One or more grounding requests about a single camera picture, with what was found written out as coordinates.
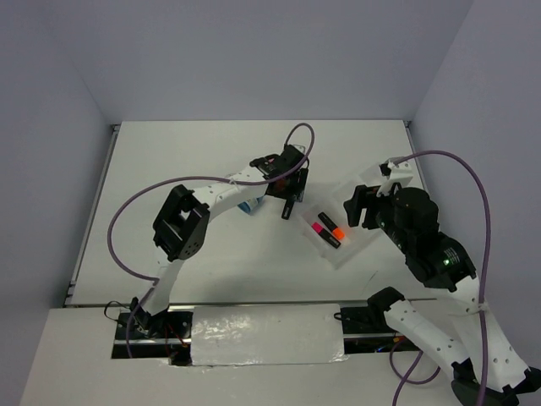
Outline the blue cap highlighter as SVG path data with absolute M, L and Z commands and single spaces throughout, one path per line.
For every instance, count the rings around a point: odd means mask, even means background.
M 298 196 L 294 195 L 288 199 L 286 199 L 285 204 L 283 206 L 283 210 L 281 213 L 281 218 L 283 220 L 288 220 L 290 216 L 292 215 L 292 209 L 295 206 L 296 203 L 302 202 L 303 199 L 299 198 Z

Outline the orange cap highlighter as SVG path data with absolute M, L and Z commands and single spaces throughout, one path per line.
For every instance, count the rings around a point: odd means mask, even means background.
M 346 234 L 325 212 L 320 212 L 318 214 L 318 218 L 337 240 L 342 241 L 346 237 Z

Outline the pink cap highlighter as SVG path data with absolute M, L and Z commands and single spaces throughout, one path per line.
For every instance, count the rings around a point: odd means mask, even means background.
M 330 245 L 334 249 L 338 249 L 341 246 L 341 242 L 320 223 L 313 222 L 311 228 L 321 239 L 323 239 L 328 245 Z

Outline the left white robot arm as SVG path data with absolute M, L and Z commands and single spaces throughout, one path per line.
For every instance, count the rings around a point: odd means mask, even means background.
M 180 184 L 169 193 L 152 224 L 157 269 L 151 275 L 153 290 L 144 301 L 132 299 L 135 327 L 147 337 L 165 329 L 172 288 L 184 262 L 205 242 L 210 222 L 223 212 L 265 195 L 291 202 L 303 193 L 308 170 L 296 167 L 304 154 L 287 145 L 281 154 L 254 159 L 243 170 L 204 187 L 187 189 Z

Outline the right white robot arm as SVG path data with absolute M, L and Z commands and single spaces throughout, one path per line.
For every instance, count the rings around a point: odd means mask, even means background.
M 455 239 L 440 231 L 439 208 L 429 194 L 394 184 L 388 195 L 359 185 L 344 208 L 349 226 L 379 228 L 404 254 L 409 271 L 440 302 L 457 338 L 442 332 L 392 287 L 368 300 L 368 322 L 408 338 L 448 376 L 463 405 L 517 405 L 540 388 L 540 371 L 515 352 L 494 315 L 478 297 L 474 265 Z

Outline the tilted blue tape roll tub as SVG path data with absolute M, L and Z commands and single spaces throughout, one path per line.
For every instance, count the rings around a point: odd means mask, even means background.
M 238 208 L 246 213 L 251 215 L 263 202 L 264 197 L 256 197 L 256 198 L 249 198 L 241 203 L 238 204 Z

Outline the translucent white compartment tray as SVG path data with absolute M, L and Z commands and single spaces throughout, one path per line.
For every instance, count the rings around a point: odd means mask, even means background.
M 352 198 L 360 184 L 378 189 L 387 182 L 380 165 L 374 164 L 364 171 L 348 174 L 337 184 L 318 185 L 315 194 L 304 199 L 296 215 L 302 234 L 334 268 L 343 266 L 379 235 L 360 226 L 350 228 L 343 203 Z

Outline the white foil front panel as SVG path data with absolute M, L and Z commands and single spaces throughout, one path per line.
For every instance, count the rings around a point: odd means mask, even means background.
M 316 365 L 347 359 L 337 304 L 197 307 L 196 366 Z

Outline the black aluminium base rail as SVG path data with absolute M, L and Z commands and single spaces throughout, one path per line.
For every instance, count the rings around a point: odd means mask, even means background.
M 256 304 L 197 307 L 254 305 Z M 365 303 L 336 305 L 339 310 L 334 317 L 342 324 L 347 357 L 353 354 L 387 353 L 399 340 L 399 334 L 378 322 Z M 116 329 L 112 340 L 112 359 L 161 359 L 178 367 L 196 366 L 192 364 L 190 349 L 193 312 L 197 307 L 173 306 L 167 312 L 164 329 L 151 336 L 137 322 L 129 323 L 129 312 L 121 310 L 113 318 Z

